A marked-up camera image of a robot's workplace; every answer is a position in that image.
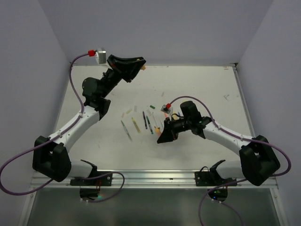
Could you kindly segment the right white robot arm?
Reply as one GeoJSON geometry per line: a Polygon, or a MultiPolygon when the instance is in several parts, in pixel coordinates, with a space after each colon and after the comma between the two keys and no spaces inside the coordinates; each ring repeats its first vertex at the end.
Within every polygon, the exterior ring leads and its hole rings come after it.
{"type": "Polygon", "coordinates": [[[177,120],[167,117],[164,129],[157,143],[173,142],[181,132],[190,130],[194,135],[216,142],[231,150],[238,161],[220,160],[208,171],[199,172],[198,177],[209,180],[211,186],[229,183],[236,178],[245,178],[251,184],[260,186],[279,168],[280,162],[267,139],[243,136],[232,130],[226,131],[210,117],[202,116],[192,101],[180,105],[182,116],[177,120]]]}

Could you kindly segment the purple gel pen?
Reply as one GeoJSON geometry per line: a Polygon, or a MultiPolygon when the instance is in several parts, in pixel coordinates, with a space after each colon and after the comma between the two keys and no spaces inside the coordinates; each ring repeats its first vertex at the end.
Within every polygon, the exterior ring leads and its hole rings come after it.
{"type": "Polygon", "coordinates": [[[144,122],[145,129],[148,129],[145,112],[142,111],[142,114],[143,114],[143,122],[144,122]]]}

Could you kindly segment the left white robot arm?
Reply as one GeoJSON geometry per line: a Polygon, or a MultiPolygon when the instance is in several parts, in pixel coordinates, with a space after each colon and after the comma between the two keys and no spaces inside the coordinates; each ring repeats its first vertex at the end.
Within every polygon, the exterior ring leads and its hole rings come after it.
{"type": "Polygon", "coordinates": [[[62,128],[48,137],[40,136],[34,143],[32,168],[48,178],[61,182],[66,178],[82,179],[87,185],[98,179],[97,166],[80,160],[72,162],[69,151],[77,140],[108,112],[108,94],[122,80],[131,82],[146,64],[143,57],[120,58],[110,55],[108,69],[101,79],[88,77],[82,82],[80,110],[62,128]]]}

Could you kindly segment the green clear pen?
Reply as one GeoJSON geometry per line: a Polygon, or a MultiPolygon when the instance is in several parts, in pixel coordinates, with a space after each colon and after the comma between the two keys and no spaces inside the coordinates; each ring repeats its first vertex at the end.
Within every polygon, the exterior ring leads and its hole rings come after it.
{"type": "Polygon", "coordinates": [[[133,140],[132,140],[132,138],[131,138],[131,136],[130,136],[130,134],[129,134],[129,132],[128,132],[126,126],[125,126],[125,124],[124,124],[124,122],[123,122],[122,120],[120,120],[120,121],[121,121],[122,127],[123,127],[123,129],[124,129],[124,131],[125,131],[127,137],[128,137],[129,140],[132,142],[133,140]]]}

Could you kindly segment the yellow thin highlighter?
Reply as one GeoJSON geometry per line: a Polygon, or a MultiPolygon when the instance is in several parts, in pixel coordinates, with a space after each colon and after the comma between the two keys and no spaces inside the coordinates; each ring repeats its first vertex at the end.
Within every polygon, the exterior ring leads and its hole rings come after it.
{"type": "Polygon", "coordinates": [[[132,122],[133,122],[133,124],[134,124],[135,129],[137,130],[137,132],[138,132],[138,133],[141,133],[140,128],[139,128],[139,126],[138,126],[136,120],[135,120],[133,117],[132,117],[131,119],[132,119],[132,122]]]}

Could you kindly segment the orange thick highlighter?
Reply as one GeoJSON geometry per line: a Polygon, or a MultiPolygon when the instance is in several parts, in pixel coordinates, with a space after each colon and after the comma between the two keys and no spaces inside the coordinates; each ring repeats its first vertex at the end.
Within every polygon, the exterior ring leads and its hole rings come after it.
{"type": "Polygon", "coordinates": [[[154,127],[155,134],[159,137],[161,136],[161,130],[158,127],[154,127]]]}

